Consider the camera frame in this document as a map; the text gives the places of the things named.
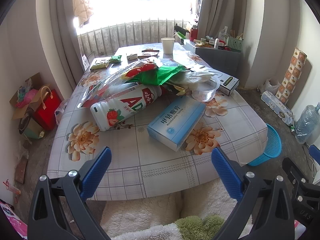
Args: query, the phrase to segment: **plastic cup on floor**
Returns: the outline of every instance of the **plastic cup on floor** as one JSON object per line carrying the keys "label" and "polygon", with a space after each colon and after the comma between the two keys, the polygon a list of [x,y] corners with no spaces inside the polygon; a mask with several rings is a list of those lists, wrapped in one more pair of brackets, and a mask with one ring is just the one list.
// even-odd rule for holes
{"label": "plastic cup on floor", "polygon": [[5,187],[7,190],[17,194],[17,195],[21,195],[21,191],[19,189],[17,189],[15,186],[11,185],[7,179],[6,182],[3,182],[3,184],[5,184]]}
{"label": "plastic cup on floor", "polygon": [[175,38],[161,38],[163,54],[172,54]]}

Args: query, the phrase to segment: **red bag handle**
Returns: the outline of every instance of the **red bag handle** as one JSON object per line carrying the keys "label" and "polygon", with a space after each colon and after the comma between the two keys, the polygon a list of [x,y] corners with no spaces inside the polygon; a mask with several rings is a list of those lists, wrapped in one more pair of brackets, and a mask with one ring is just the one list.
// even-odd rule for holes
{"label": "red bag handle", "polygon": [[53,98],[52,92],[51,92],[51,90],[50,90],[49,87],[42,87],[42,88],[41,88],[40,94],[41,94],[41,102],[42,102],[42,108],[43,108],[43,110],[45,110],[45,109],[47,108],[47,107],[45,106],[45,104],[44,104],[44,102],[43,102],[43,98],[42,98],[42,93],[43,93],[42,91],[43,91],[44,88],[49,89],[50,98],[51,98],[51,99]]}

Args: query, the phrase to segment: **green plush fabric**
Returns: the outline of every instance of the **green plush fabric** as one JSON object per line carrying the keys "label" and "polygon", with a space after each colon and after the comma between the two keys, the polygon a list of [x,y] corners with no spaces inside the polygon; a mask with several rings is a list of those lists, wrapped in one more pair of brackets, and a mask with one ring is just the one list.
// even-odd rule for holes
{"label": "green plush fabric", "polygon": [[197,216],[175,221],[184,240],[210,240],[219,231],[224,220],[219,216],[208,216],[203,221]]}

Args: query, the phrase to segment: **metal screw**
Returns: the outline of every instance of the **metal screw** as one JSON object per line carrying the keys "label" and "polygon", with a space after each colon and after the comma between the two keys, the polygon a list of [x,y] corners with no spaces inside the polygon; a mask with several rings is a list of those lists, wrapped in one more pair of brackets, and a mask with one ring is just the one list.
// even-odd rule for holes
{"label": "metal screw", "polygon": [[280,175],[278,175],[278,176],[277,176],[277,180],[279,180],[279,181],[283,181],[283,177],[282,177],[282,176],[280,176]]}
{"label": "metal screw", "polygon": [[46,175],[41,175],[39,178],[40,181],[45,181],[46,179],[47,179]]}
{"label": "metal screw", "polygon": [[248,171],[246,175],[248,178],[254,178],[254,173],[252,171]]}
{"label": "metal screw", "polygon": [[77,171],[75,171],[75,170],[69,171],[68,175],[69,175],[69,177],[74,177],[77,175]]}

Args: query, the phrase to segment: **red thermos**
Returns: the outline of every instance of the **red thermos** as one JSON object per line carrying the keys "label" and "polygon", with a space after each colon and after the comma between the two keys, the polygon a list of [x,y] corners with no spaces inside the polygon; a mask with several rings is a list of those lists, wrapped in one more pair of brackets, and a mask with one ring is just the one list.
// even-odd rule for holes
{"label": "red thermos", "polygon": [[198,27],[197,25],[193,25],[190,31],[190,41],[196,40],[198,37]]}

